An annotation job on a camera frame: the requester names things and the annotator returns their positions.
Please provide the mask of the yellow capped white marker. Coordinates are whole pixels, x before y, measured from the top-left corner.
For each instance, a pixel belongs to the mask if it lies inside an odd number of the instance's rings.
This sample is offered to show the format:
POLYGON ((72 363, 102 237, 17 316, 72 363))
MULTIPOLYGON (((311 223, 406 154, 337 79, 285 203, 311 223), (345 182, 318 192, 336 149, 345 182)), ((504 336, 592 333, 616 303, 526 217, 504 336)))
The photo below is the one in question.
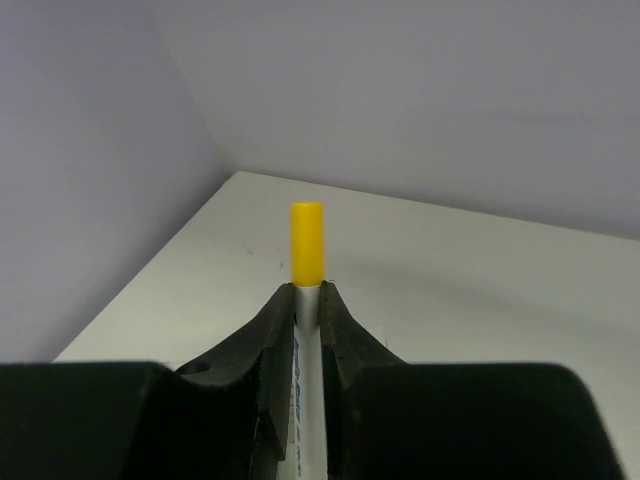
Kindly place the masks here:
POLYGON ((291 281, 296 288, 289 440, 278 479, 325 479, 327 451, 320 290, 325 280, 324 210, 319 202, 290 208, 291 281))

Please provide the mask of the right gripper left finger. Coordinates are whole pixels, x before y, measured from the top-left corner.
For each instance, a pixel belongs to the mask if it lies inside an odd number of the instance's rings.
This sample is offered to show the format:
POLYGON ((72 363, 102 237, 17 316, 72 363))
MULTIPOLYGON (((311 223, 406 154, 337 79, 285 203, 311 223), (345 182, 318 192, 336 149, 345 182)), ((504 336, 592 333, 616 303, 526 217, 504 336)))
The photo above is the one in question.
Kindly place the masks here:
POLYGON ((155 362, 5 364, 5 479, 272 479, 288 445, 295 289, 218 345, 155 362))

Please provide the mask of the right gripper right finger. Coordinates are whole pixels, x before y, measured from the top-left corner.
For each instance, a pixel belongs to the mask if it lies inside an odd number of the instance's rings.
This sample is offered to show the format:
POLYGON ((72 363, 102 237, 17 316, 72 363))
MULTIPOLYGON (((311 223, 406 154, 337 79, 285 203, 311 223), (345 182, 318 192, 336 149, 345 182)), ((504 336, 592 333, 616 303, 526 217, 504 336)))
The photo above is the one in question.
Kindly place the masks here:
POLYGON ((324 283, 317 319, 331 479, 620 479, 582 380, 553 363, 410 364, 324 283))

